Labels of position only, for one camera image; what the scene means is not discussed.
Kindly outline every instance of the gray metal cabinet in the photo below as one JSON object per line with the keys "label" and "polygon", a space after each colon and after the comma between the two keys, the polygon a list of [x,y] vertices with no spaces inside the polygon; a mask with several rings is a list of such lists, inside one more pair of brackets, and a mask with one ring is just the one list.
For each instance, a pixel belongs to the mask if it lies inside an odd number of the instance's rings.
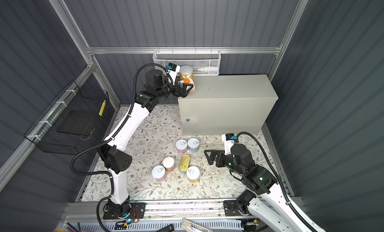
{"label": "gray metal cabinet", "polygon": [[183,135],[258,133],[278,99],[266,75],[195,76],[179,98]]}

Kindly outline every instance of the can lid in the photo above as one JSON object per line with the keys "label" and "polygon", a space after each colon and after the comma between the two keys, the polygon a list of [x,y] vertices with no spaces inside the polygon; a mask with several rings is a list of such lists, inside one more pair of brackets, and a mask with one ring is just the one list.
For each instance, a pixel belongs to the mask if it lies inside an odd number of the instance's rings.
{"label": "can lid", "polygon": [[176,148],[179,149],[179,150],[186,149],[187,145],[188,145],[188,143],[187,143],[187,141],[185,139],[179,139],[176,142]]}
{"label": "can lid", "polygon": [[196,166],[191,166],[187,169],[187,177],[190,180],[196,180],[200,177],[200,169]]}
{"label": "can lid", "polygon": [[157,165],[152,169],[152,177],[160,179],[166,174],[166,169],[162,165]]}
{"label": "can lid", "polygon": [[199,146],[200,142],[197,138],[190,138],[188,140],[188,146],[190,148],[197,148]]}
{"label": "can lid", "polygon": [[163,165],[166,168],[171,168],[175,164],[175,160],[172,157],[166,157],[163,159]]}
{"label": "can lid", "polygon": [[191,74],[193,73],[193,68],[189,65],[184,65],[180,67],[179,74]]}

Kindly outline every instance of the can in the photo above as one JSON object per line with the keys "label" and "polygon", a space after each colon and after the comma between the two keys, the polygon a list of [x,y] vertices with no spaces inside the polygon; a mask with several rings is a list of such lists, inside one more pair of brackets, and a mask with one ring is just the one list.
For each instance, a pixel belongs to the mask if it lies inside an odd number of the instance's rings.
{"label": "can", "polygon": [[152,169],[152,177],[157,182],[164,181],[167,178],[166,169],[162,165],[157,165]]}
{"label": "can", "polygon": [[191,157],[187,154],[184,154],[183,156],[181,156],[181,162],[180,162],[180,166],[179,166],[179,169],[181,172],[187,173],[187,169],[189,167],[189,161],[190,160],[191,160]]}
{"label": "can", "polygon": [[172,157],[166,157],[165,159],[163,159],[163,166],[164,166],[164,168],[166,168],[167,172],[174,171],[176,168],[175,159]]}
{"label": "can", "polygon": [[191,166],[187,169],[187,179],[191,183],[197,183],[200,180],[200,169],[196,166]]}
{"label": "can", "polygon": [[196,153],[197,151],[199,151],[199,145],[200,142],[197,138],[190,138],[188,140],[188,147],[192,153]]}
{"label": "can", "polygon": [[187,78],[193,78],[193,68],[188,65],[184,65],[180,67],[179,71],[180,80],[187,79]]}
{"label": "can", "polygon": [[186,153],[187,152],[187,147],[188,147],[188,142],[185,139],[179,139],[176,142],[176,151],[178,153]]}

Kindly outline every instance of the dark gray wall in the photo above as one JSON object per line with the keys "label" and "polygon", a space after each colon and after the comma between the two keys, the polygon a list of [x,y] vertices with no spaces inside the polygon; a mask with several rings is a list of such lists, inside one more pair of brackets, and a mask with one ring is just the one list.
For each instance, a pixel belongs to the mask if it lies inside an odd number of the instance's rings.
{"label": "dark gray wall", "polygon": [[0,0],[0,165],[86,63],[48,0]]}
{"label": "dark gray wall", "polygon": [[[101,89],[94,76],[84,87]],[[107,103],[89,147],[101,141],[114,109]],[[96,152],[82,155],[76,169],[88,171]],[[71,172],[73,155],[44,153],[35,148],[0,193],[0,227],[4,232],[51,232],[68,202],[73,202],[85,179]]]}
{"label": "dark gray wall", "polygon": [[267,126],[327,231],[384,230],[384,0],[311,0],[272,81]]}
{"label": "dark gray wall", "polygon": [[[91,47],[274,47],[297,0],[65,0]],[[96,55],[120,103],[152,55]],[[220,74],[266,74],[273,55],[222,55]],[[144,84],[144,73],[137,88]],[[171,96],[165,103],[177,103]]]}
{"label": "dark gray wall", "polygon": [[[148,63],[153,63],[150,54],[96,54],[101,69],[116,92],[121,104],[132,101],[133,77],[137,69]],[[223,54],[220,62],[220,75],[230,74],[266,74],[273,54]],[[145,83],[145,72],[153,67],[144,68],[137,80],[136,90]],[[164,103],[177,103],[177,98],[171,95]]]}

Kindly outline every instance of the table surface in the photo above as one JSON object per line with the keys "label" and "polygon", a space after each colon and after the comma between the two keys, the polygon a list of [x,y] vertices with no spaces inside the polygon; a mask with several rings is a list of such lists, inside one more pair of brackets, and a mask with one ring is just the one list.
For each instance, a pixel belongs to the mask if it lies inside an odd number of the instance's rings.
{"label": "table surface", "polygon": [[[129,107],[120,107],[114,121],[114,129],[128,111]],[[167,156],[175,158],[178,167],[181,154],[177,153],[175,143],[178,139],[188,140],[195,137],[200,141],[200,149],[196,153],[188,152],[191,156],[190,166],[200,169],[200,181],[192,184],[178,169],[167,173],[167,179],[157,182],[151,176],[152,168],[161,164]],[[255,137],[264,148],[268,159],[275,167],[263,133]],[[246,145],[257,164],[270,170],[267,162],[257,146],[247,135],[242,135],[239,142]],[[126,153],[132,156],[132,164],[127,169],[127,187],[131,201],[162,200],[162,199],[202,199],[202,198],[233,198],[239,196],[245,186],[235,180],[225,167],[217,168],[209,165],[204,155],[206,149],[224,149],[221,135],[183,136],[179,106],[158,105],[152,113],[139,125],[128,142]],[[104,163],[99,158],[94,171],[105,170]],[[82,201],[99,201],[110,194],[110,182],[107,175],[91,177],[84,191]]]}

